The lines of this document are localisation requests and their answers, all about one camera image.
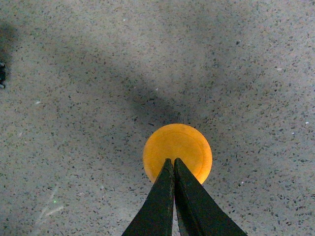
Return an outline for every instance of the gray floor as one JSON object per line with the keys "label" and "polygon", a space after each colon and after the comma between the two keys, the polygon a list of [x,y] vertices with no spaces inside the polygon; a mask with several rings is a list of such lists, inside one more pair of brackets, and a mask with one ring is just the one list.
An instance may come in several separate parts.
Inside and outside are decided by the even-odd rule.
{"label": "gray floor", "polygon": [[[0,0],[0,235],[119,236],[185,123],[250,236],[315,235],[315,2]],[[178,228],[174,219],[174,233]]]}

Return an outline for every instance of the round orange object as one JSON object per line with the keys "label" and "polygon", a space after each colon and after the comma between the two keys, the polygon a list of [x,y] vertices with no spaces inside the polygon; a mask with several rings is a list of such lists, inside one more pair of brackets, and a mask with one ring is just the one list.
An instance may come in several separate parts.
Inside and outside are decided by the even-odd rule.
{"label": "round orange object", "polygon": [[202,184],[212,166],[211,148],[206,138],[185,124],[169,124],[155,131],[143,150],[143,165],[149,179],[155,182],[166,158],[181,160]]}

